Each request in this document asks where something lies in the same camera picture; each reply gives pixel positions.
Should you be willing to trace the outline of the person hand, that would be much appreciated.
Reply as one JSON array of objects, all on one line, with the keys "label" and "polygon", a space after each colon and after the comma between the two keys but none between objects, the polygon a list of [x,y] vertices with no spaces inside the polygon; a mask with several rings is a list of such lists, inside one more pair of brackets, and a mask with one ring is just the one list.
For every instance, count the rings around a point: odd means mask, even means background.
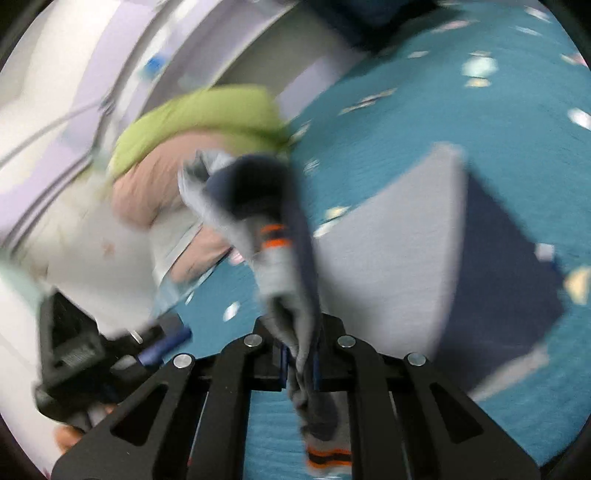
[{"label": "person hand", "polygon": [[[109,415],[115,408],[115,405],[98,405],[92,407],[88,412],[90,425],[95,426]],[[61,454],[70,450],[84,435],[84,432],[74,426],[60,424],[53,432],[53,437],[57,448]]]}]

